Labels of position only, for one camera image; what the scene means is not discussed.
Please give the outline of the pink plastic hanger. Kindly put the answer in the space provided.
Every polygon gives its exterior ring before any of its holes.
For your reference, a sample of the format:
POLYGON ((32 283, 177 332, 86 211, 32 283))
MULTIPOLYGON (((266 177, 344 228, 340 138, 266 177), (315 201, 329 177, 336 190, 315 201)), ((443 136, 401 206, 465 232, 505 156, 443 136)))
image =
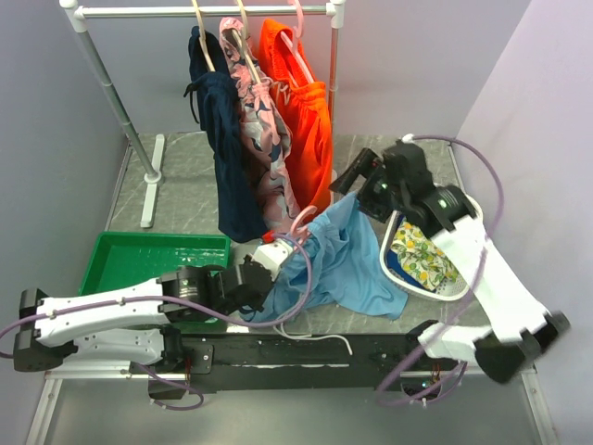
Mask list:
POLYGON ((309 229, 306 219, 317 211, 317 207, 309 205, 304 208, 293 220, 288 235, 295 239, 300 245, 304 245, 309 237, 309 229))

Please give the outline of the light blue shorts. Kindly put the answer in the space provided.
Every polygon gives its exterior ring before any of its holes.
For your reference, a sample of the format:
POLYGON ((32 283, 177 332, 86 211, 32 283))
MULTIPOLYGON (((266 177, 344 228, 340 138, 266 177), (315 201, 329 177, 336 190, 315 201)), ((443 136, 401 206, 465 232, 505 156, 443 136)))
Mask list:
POLYGON ((304 244, 312 265, 306 309, 336 303, 370 316, 399 318, 408 295, 380 265, 377 237, 351 192, 308 224, 304 244))

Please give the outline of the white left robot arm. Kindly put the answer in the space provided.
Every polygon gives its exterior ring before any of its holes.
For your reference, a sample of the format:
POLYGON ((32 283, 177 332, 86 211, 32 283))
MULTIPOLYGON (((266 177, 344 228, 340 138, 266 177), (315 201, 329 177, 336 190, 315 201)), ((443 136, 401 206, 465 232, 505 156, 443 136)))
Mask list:
POLYGON ((22 292, 12 361, 16 371, 49 371, 69 357, 123 360, 170 373, 184 360, 177 323, 260 312, 279 269, 252 256, 229 268, 181 266, 136 285, 74 298, 22 292))

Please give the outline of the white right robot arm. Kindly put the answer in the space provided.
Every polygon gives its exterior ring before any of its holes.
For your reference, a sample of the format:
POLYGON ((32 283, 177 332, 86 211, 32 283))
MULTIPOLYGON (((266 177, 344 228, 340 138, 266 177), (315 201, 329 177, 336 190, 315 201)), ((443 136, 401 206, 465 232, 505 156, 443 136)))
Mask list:
POLYGON ((407 347, 416 369, 436 359, 471 362, 505 384, 533 364, 570 328, 560 311, 549 311, 524 286, 498 252, 477 203, 453 184, 439 185, 415 136, 396 141, 383 154, 364 148, 330 185, 346 194, 362 177, 360 209, 381 223, 401 214, 452 261, 486 313, 484 326, 426 324, 407 347))

